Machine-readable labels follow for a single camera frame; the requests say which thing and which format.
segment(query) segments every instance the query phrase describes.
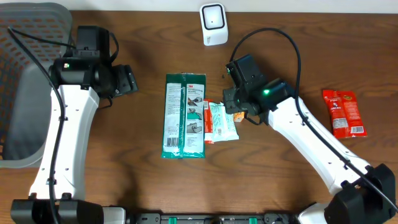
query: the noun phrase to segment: dark wood surface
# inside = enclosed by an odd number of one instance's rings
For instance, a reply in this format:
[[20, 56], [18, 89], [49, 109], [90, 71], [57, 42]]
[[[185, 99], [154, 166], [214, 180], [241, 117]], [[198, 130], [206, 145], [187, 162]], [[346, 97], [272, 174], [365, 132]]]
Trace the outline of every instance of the dark wood surface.
[[[353, 90], [367, 138], [341, 142], [373, 166], [398, 174], [398, 15], [227, 13], [227, 44], [205, 47], [197, 12], [72, 12], [119, 40], [116, 63], [130, 64], [139, 91], [98, 111], [86, 159], [86, 199], [102, 205], [166, 213], [299, 211], [331, 197], [300, 153], [270, 127], [237, 124], [240, 140], [206, 146], [206, 159], [161, 159], [165, 74], [205, 73], [206, 96], [222, 99], [232, 85], [224, 69], [235, 44], [261, 27], [290, 34], [302, 54], [301, 97], [330, 129], [321, 89]], [[296, 58], [280, 35], [262, 33], [251, 53], [270, 78], [294, 84]], [[0, 223], [14, 198], [26, 198], [37, 169], [0, 170]]]

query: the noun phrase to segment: product packaging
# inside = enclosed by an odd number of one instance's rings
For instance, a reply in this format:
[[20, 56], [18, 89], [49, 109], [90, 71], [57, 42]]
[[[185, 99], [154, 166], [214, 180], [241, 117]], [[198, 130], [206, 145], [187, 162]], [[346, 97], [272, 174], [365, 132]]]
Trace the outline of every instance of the product packaging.
[[328, 105], [333, 135], [336, 138], [367, 136], [353, 91], [324, 90], [323, 99]]
[[204, 158], [206, 75], [167, 74], [162, 157]]
[[213, 142], [213, 117], [211, 116], [211, 111], [209, 107], [209, 103], [213, 102], [211, 99], [204, 100], [204, 108], [205, 108], [205, 143], [206, 144], [214, 144]]
[[244, 112], [238, 112], [234, 114], [234, 121], [235, 122], [242, 122], [244, 119]]
[[238, 140], [239, 136], [236, 133], [233, 115], [226, 113], [224, 104], [209, 103], [209, 108], [213, 133], [209, 135], [207, 140], [213, 142]]

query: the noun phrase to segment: red package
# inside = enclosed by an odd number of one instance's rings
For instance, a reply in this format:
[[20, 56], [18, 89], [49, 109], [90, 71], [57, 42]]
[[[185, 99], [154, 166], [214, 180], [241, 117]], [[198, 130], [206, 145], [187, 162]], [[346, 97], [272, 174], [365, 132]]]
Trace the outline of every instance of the red package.
[[367, 136], [353, 91], [324, 90], [336, 138]]
[[203, 107], [205, 109], [205, 143], [206, 144], [214, 144], [214, 142], [213, 142], [213, 118], [211, 117], [209, 102], [213, 102], [213, 100], [205, 99], [203, 101]]

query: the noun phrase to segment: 3m package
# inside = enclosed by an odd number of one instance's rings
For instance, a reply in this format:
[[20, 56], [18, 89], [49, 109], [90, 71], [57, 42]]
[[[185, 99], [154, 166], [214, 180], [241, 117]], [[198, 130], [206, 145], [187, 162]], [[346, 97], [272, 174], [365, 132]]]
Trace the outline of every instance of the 3m package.
[[167, 74], [162, 157], [204, 158], [206, 75]]

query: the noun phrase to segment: black cable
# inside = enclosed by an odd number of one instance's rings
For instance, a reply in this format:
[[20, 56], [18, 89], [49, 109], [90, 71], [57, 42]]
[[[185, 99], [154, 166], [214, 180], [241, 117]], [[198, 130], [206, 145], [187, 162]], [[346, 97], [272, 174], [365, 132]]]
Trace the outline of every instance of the black cable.
[[14, 29], [14, 28], [11, 28], [11, 27], [8, 27], [8, 29], [10, 29], [11, 31], [13, 31], [14, 33], [17, 33], [17, 34], [19, 34], [19, 35], [23, 35], [23, 36], [25, 36], [25, 37], [29, 37], [30, 39], [38, 40], [38, 41], [43, 42], [43, 43], [54, 44], [54, 45], [61, 45], [61, 46], [66, 46], [66, 47], [70, 47], [70, 48], [73, 48], [73, 49], [76, 48], [75, 46], [70, 45], [70, 44], [64, 44], [64, 43], [56, 42], [56, 41], [52, 41], [52, 40], [45, 40], [45, 39], [41, 39], [41, 38], [38, 38], [38, 37], [35, 37], [35, 36], [32, 36], [32, 35], [29, 35], [29, 34], [25, 34], [25, 33], [21, 32], [21, 31], [18, 31], [18, 30]]
[[51, 209], [51, 214], [54, 219], [54, 224], [60, 224], [60, 217], [57, 212], [57, 209], [55, 208], [55, 190], [54, 190], [54, 174], [55, 174], [55, 161], [57, 160], [57, 154], [58, 154], [58, 147], [60, 144], [60, 139], [61, 139], [61, 133], [62, 133], [62, 128], [63, 128], [63, 122], [65, 120], [65, 107], [63, 105], [63, 101], [61, 98], [60, 93], [58, 90], [55, 88], [53, 81], [51, 81], [49, 73], [46, 71], [46, 69], [43, 67], [43, 65], [34, 57], [34, 55], [24, 46], [24, 44], [16, 37], [14, 31], [12, 28], [8, 27], [8, 33], [10, 36], [14, 39], [14, 41], [18, 44], [18, 46], [29, 56], [29, 58], [38, 66], [40, 71], [44, 74], [46, 77], [47, 81], [49, 81], [50, 86], [52, 87], [55, 96], [57, 97], [57, 100], [60, 105], [60, 124], [58, 126], [58, 132], [57, 132], [57, 137], [55, 138], [55, 144], [54, 144], [54, 151], [52, 153], [52, 158], [51, 158], [51, 164], [50, 164], [50, 177], [49, 177], [49, 197], [50, 197], [50, 209]]
[[114, 44], [116, 45], [116, 51], [112, 54], [110, 62], [112, 63], [116, 57], [118, 56], [119, 53], [119, 42], [118, 40], [116, 40], [116, 37], [114, 36], [114, 34], [112, 32], [109, 33], [109, 35], [112, 37]]
[[113, 100], [112, 100], [112, 98], [110, 96], [108, 97], [108, 100], [109, 100], [109, 105], [108, 106], [103, 106], [103, 107], [98, 108], [98, 109], [102, 110], [102, 109], [105, 109], [105, 108], [110, 108], [113, 105]]
[[264, 122], [261, 118], [260, 118], [260, 121], [258, 123], [255, 122], [253, 119], [248, 118], [248, 114], [247, 113], [244, 114], [244, 119], [248, 120], [250, 123], [252, 123], [254, 125], [260, 125], [260, 124], [263, 124], [263, 122]]
[[296, 51], [296, 55], [297, 55], [297, 77], [296, 77], [296, 89], [295, 89], [295, 104], [296, 104], [296, 108], [298, 111], [298, 114], [300, 115], [300, 117], [303, 119], [303, 122], [308, 126], [308, 128], [312, 131], [312, 133], [314, 135], [316, 135], [316, 137], [323, 143], [325, 144], [325, 146], [327, 148], [330, 149], [330, 151], [332, 153], [334, 153], [341, 161], [344, 162], [344, 164], [349, 167], [351, 170], [353, 170], [356, 174], [358, 174], [360, 176], [360, 178], [362, 178], [365, 183], [368, 185], [368, 187], [370, 187], [371, 189], [373, 189], [377, 194], [379, 194], [384, 200], [386, 200], [393, 208], [396, 212], [398, 212], [398, 207], [397, 205], [392, 202], [379, 188], [377, 188], [358, 168], [356, 168], [350, 160], [347, 160], [344, 156], [342, 156], [331, 144], [329, 144], [329, 142], [327, 140], [325, 140], [319, 133], [317, 130], [315, 130], [315, 128], [310, 124], [310, 122], [308, 121], [308, 117], [306, 117], [301, 108], [300, 108], [300, 104], [299, 104], [299, 88], [300, 88], [300, 78], [301, 78], [301, 56], [300, 56], [300, 52], [299, 52], [299, 48], [297, 47], [296, 43], [293, 41], [293, 39], [286, 34], [285, 32], [281, 31], [280, 29], [277, 28], [262, 28], [262, 29], [258, 29], [255, 30], [253, 32], [251, 32], [250, 34], [246, 35], [245, 37], [242, 38], [241, 41], [239, 41], [239, 43], [236, 45], [235, 49], [232, 52], [232, 56], [230, 58], [230, 62], [233, 61], [235, 53], [238, 49], [238, 47], [250, 36], [257, 34], [258, 32], [262, 32], [262, 31], [275, 31], [277, 33], [282, 34], [284, 37], [286, 37], [290, 43], [293, 45], [294, 50]]

